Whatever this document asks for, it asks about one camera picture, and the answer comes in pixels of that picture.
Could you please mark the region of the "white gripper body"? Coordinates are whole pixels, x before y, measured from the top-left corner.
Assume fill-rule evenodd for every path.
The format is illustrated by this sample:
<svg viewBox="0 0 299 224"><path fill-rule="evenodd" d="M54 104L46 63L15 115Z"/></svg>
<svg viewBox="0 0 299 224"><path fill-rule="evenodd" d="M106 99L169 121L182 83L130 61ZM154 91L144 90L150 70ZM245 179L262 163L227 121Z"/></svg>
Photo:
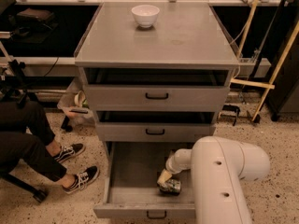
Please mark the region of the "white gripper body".
<svg viewBox="0 0 299 224"><path fill-rule="evenodd" d="M172 175L181 173L191 168L192 151L190 149L181 148L175 151L172 157L168 157L165 168Z"/></svg>

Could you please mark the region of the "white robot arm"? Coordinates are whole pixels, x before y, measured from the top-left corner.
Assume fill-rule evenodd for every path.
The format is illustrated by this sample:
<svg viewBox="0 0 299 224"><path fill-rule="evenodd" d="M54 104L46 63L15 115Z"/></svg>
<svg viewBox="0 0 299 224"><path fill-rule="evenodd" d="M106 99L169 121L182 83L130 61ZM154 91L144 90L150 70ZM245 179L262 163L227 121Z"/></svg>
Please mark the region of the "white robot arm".
<svg viewBox="0 0 299 224"><path fill-rule="evenodd" d="M172 176L191 172L196 224L252 224L240 182L265 178L267 153L253 144L207 136L192 148L172 152L158 177L162 190L173 191Z"/></svg>

